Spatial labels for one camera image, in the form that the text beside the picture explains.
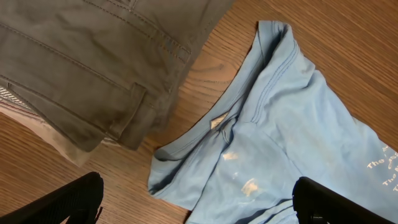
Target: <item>light blue t-shirt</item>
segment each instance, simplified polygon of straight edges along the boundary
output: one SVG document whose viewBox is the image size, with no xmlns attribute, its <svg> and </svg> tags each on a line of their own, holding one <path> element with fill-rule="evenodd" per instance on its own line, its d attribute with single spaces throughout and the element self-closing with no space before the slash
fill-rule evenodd
<svg viewBox="0 0 398 224">
<path fill-rule="evenodd" d="M 187 223 L 298 223 L 292 191 L 306 176 L 398 222 L 397 157 L 349 114 L 291 26 L 262 21 L 217 104 L 155 153 L 148 189 L 193 210 Z"/>
</svg>

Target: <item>fabric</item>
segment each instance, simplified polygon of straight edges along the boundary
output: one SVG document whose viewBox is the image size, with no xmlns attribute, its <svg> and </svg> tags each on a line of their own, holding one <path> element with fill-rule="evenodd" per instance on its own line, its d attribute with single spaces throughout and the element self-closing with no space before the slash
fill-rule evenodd
<svg viewBox="0 0 398 224">
<path fill-rule="evenodd" d="M 39 115 L 35 114 L 25 104 L 12 97 L 10 93 L 0 89 L 0 113 L 7 115 L 18 123 L 24 125 L 33 131 L 38 137 L 53 146 L 63 157 L 74 163 L 76 166 L 82 166 L 96 151 L 101 144 L 91 152 L 85 152 L 73 145 L 67 138 L 47 124 Z M 109 138 L 105 138 L 102 144 L 119 146 Z"/>
<path fill-rule="evenodd" d="M 136 149 L 233 0 L 0 0 L 0 85 L 74 146 Z"/>
<path fill-rule="evenodd" d="M 397 156 L 350 115 L 292 28 L 263 21 L 217 104 L 155 153 L 148 188 L 193 210 L 187 223 L 298 223 L 292 191 L 307 176 L 398 222 Z"/>
</svg>

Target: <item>grey pants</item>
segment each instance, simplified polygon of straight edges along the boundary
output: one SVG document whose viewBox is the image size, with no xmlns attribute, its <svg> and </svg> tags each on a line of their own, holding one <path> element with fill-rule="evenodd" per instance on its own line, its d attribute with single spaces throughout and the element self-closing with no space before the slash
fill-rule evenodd
<svg viewBox="0 0 398 224">
<path fill-rule="evenodd" d="M 0 85 L 89 152 L 135 149 L 233 0 L 0 0 Z"/>
</svg>

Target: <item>clothing tag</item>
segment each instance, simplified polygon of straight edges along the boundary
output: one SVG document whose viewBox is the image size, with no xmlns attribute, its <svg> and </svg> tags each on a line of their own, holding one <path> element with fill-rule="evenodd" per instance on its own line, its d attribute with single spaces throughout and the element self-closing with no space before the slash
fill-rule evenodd
<svg viewBox="0 0 398 224">
<path fill-rule="evenodd" d="M 210 128 L 215 129 L 217 127 L 217 125 L 219 125 L 225 119 L 225 117 L 228 115 L 228 113 L 229 112 L 219 116 L 218 118 L 212 119 L 210 121 Z"/>
</svg>

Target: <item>wood grain surface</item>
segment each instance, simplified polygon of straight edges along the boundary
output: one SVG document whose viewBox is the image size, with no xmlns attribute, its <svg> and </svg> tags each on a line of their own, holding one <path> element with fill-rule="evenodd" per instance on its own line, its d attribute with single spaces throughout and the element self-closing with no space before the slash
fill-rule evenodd
<svg viewBox="0 0 398 224">
<path fill-rule="evenodd" d="M 260 20 L 291 24 L 302 52 L 351 114 L 398 149 L 397 0 L 237 0 L 181 86 L 168 128 L 149 135 L 136 152 L 103 146 L 79 168 L 0 114 L 0 216 L 93 170 L 105 182 L 98 223 L 183 223 L 186 210 L 147 193 L 151 155 L 217 102 L 250 49 Z"/>
</svg>

